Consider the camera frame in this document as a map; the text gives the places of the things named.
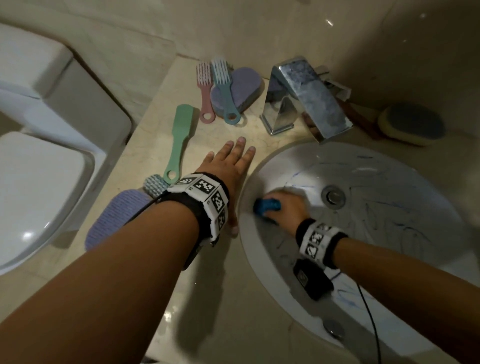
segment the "pink handle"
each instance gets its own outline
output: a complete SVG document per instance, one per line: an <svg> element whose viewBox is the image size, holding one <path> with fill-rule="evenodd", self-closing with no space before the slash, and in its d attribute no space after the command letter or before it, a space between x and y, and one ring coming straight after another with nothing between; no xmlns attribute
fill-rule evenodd
<svg viewBox="0 0 480 364"><path fill-rule="evenodd" d="M202 90L202 109L200 110L200 120L205 124L210 124L215 120L215 113L212 108L212 102L210 101L210 89L212 84L209 85L198 85ZM210 114L210 118L205 118L204 115Z"/></svg>

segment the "sink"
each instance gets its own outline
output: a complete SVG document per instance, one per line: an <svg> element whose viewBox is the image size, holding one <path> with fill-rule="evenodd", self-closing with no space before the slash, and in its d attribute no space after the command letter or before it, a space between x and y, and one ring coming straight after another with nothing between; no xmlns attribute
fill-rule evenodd
<svg viewBox="0 0 480 364"><path fill-rule="evenodd" d="M299 257L293 238L256 217L256 198L276 188L302 193L313 218L349 236L393 249L480 284L471 232L451 203L407 165L383 154L338 142L302 143L277 151L247 180L239 205L241 241L255 274L277 303L299 324L357 356L376 358L373 328L356 283L328 269L330 296L315 302L293 276ZM379 333L382 354L408 356L434 348L426 338L364 290ZM337 341L323 320L345 331Z"/></svg>

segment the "toilet tank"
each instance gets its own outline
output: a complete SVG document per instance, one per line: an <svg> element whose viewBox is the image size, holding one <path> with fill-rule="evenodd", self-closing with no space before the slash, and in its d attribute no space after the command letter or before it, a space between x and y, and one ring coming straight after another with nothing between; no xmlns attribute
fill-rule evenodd
<svg viewBox="0 0 480 364"><path fill-rule="evenodd" d="M0 24L0 110L34 135L108 152L130 118L63 44Z"/></svg>

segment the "faucet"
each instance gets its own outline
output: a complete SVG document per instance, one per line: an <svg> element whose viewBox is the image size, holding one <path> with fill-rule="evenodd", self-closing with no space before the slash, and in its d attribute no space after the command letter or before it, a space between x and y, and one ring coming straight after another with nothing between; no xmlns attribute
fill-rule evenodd
<svg viewBox="0 0 480 364"><path fill-rule="evenodd" d="M334 96L304 57L296 57L272 68L263 113L270 135L293 128L301 114L318 141L352 127Z"/></svg>

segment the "brown brush handle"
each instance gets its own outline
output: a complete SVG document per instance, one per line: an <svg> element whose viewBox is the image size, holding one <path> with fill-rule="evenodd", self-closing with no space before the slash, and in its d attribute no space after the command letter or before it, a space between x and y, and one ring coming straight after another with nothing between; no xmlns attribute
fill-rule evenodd
<svg viewBox="0 0 480 364"><path fill-rule="evenodd" d="M210 89L212 85L199 85L202 91L202 109L200 110L200 120L205 124L210 124L215 120L215 113L212 108L212 102L210 101ZM210 114L210 118L206 119L205 114Z"/></svg>
<svg viewBox="0 0 480 364"><path fill-rule="evenodd" d="M378 130L378 126L367 120L363 115L359 114L348 102L335 98L342 108L345 116L354 124L362 128L373 140L382 140L384 136Z"/></svg>

